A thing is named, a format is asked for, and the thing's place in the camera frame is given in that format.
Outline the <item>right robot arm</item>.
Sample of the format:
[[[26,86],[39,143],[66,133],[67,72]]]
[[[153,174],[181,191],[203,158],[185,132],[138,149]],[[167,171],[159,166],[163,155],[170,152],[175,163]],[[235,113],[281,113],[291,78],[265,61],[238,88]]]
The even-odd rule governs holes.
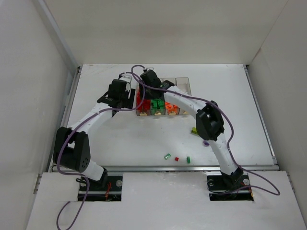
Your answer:
[[[229,187],[234,185],[243,175],[243,170],[235,163],[226,143],[224,120],[217,103],[192,97],[168,80],[160,81],[152,69],[144,70],[141,80],[145,85],[141,95],[146,99],[164,98],[195,119],[198,135],[209,143],[219,162],[224,183]]]

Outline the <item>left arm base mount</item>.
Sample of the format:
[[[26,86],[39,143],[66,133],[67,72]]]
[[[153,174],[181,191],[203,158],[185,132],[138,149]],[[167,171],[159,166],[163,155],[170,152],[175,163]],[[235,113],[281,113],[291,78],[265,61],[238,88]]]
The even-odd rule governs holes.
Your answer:
[[[122,198],[123,175],[109,175],[102,186],[89,179],[89,191],[85,198],[88,202],[119,202]]]

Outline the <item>lime green stepped brick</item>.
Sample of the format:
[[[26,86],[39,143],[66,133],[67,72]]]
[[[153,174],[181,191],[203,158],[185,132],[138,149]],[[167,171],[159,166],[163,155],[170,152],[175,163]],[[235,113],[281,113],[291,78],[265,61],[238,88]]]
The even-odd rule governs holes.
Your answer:
[[[195,127],[193,127],[193,128],[191,129],[191,133],[193,133],[193,134],[198,134]]]

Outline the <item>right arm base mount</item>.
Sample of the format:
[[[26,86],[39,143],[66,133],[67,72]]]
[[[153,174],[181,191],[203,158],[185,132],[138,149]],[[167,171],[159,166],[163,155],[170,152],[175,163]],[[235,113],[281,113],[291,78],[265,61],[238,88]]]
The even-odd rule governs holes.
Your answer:
[[[254,201],[247,174],[234,185],[226,185],[221,175],[207,175],[206,186],[210,201]]]

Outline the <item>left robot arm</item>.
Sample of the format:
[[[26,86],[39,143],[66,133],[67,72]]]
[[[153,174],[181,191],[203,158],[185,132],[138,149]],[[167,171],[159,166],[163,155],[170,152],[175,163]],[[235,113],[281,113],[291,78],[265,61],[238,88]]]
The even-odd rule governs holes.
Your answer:
[[[90,137],[117,112],[132,110],[136,90],[130,83],[130,76],[112,80],[89,113],[74,125],[57,130],[53,151],[53,162],[57,166],[82,174],[101,186],[106,184],[107,170],[91,159]]]

